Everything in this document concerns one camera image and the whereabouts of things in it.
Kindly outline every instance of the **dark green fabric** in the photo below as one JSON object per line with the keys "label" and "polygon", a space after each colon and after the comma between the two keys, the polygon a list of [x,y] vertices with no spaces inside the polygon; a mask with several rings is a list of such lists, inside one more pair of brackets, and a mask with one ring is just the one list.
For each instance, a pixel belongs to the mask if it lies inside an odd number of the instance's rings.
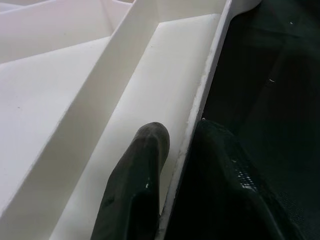
{"label": "dark green fabric", "polygon": [[161,123],[138,130],[109,177],[91,240],[154,239],[159,178],[169,147],[169,133]]}
{"label": "dark green fabric", "polygon": [[167,240],[303,240],[238,139],[202,120],[195,130]]}
{"label": "dark green fabric", "polygon": [[238,137],[306,239],[320,239],[320,1],[263,0],[235,17],[203,117]]}

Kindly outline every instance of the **dark green background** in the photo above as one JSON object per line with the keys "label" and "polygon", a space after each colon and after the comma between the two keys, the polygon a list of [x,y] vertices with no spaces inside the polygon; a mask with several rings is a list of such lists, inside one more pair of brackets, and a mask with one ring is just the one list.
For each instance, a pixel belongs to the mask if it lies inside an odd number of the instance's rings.
{"label": "dark green background", "polygon": [[235,17],[203,117],[239,138],[306,239],[320,239],[320,1],[263,0]]}

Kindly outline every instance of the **dark fabric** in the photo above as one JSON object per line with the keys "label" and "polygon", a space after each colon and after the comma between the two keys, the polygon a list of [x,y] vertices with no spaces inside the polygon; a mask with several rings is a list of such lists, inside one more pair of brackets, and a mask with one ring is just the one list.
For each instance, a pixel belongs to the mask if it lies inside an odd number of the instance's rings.
{"label": "dark fabric", "polygon": [[195,130],[167,240],[304,240],[238,139],[215,122]]}
{"label": "dark fabric", "polygon": [[320,1],[263,0],[235,17],[203,117],[238,137],[306,239],[320,239]]}

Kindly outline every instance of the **green cloth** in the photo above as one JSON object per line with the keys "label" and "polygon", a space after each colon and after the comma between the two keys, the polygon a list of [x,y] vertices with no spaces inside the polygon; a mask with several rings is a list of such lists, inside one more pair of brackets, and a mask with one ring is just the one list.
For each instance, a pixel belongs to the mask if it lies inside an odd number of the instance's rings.
{"label": "green cloth", "polygon": [[238,137],[306,239],[320,239],[320,1],[263,0],[235,17],[203,117]]}

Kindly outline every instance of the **white plastic surface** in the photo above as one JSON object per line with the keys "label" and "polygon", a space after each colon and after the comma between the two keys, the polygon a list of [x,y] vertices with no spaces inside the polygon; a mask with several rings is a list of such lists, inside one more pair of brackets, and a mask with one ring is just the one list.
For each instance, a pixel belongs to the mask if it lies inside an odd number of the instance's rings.
{"label": "white plastic surface", "polygon": [[0,239],[89,240],[113,168],[154,121],[170,134],[163,239],[229,23],[259,2],[50,0],[0,14]]}
{"label": "white plastic surface", "polygon": [[101,12],[107,1],[51,0],[0,14],[0,239],[49,238],[106,126],[94,131],[91,120],[101,121],[92,85],[108,71],[99,60],[113,32]]}
{"label": "white plastic surface", "polygon": [[21,5],[0,2],[0,13],[21,8]]}

